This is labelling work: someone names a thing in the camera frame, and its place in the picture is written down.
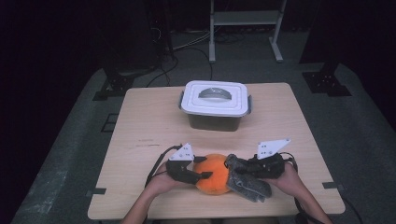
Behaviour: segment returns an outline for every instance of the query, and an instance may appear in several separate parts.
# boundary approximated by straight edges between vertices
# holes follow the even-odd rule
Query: forearm
[[[137,198],[134,205],[131,207],[125,218],[121,221],[122,224],[142,224],[149,211],[149,206],[157,195],[143,190],[142,194]]]
[[[315,199],[315,197],[308,191],[296,197],[304,211],[311,217],[325,223],[332,224],[327,214],[323,211],[322,207]]]

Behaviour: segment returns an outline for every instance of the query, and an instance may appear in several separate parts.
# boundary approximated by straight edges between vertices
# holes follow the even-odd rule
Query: white metal frame
[[[282,0],[280,10],[268,11],[225,11],[215,12],[214,0],[210,0],[210,40],[209,40],[209,61],[216,61],[215,50],[215,26],[217,25],[260,25],[274,24],[276,26],[274,35],[269,37],[271,48],[278,63],[283,62],[283,57],[277,46],[280,25],[283,20],[287,0]]]

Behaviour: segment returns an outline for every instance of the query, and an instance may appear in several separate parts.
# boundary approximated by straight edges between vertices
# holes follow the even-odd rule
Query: wooden table
[[[301,179],[325,212],[345,211],[338,190],[323,188],[322,183],[332,182],[332,177],[288,84],[247,84],[253,111],[241,119],[236,132],[191,128],[187,115],[177,106],[183,90],[184,87],[128,90],[96,185],[106,189],[106,193],[93,195],[89,218],[123,218],[143,190],[155,161],[171,146],[190,143],[196,156],[233,153],[249,159],[260,141],[284,138],[291,142],[281,151],[294,155]],[[293,198],[277,188],[264,203],[253,203],[232,191],[212,196],[190,185],[156,198],[148,218],[280,217],[297,213]]]

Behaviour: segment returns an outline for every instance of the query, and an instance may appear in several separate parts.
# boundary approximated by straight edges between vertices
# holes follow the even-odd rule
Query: human hand
[[[148,190],[150,193],[158,196],[168,192],[173,188],[186,185],[188,184],[176,181],[168,173],[166,173],[166,162],[164,162],[158,168],[155,175],[151,178],[145,190]]]
[[[284,193],[293,197],[298,197],[309,192],[289,162],[285,162],[285,172],[278,179],[263,179],[263,181],[278,187]]]

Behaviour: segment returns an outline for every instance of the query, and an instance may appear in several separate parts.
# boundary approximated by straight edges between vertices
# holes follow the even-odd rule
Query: stand leg
[[[215,52],[215,9],[214,0],[210,0],[210,40],[209,40],[209,61],[214,63],[216,61]]]
[[[334,75],[339,62],[327,61],[319,72],[303,73],[304,79],[313,93],[327,93],[329,96],[350,96],[347,87],[340,84]]]
[[[269,37],[271,48],[273,49],[273,52],[274,52],[275,57],[276,57],[276,61],[278,63],[282,63],[283,62],[283,57],[280,54],[280,50],[279,50],[279,47],[277,46],[276,41],[277,41],[277,37],[279,35],[280,25],[282,24],[283,15],[285,14],[286,2],[287,2],[287,0],[283,0],[282,1],[282,6],[280,7],[279,14],[277,15],[274,36]]]

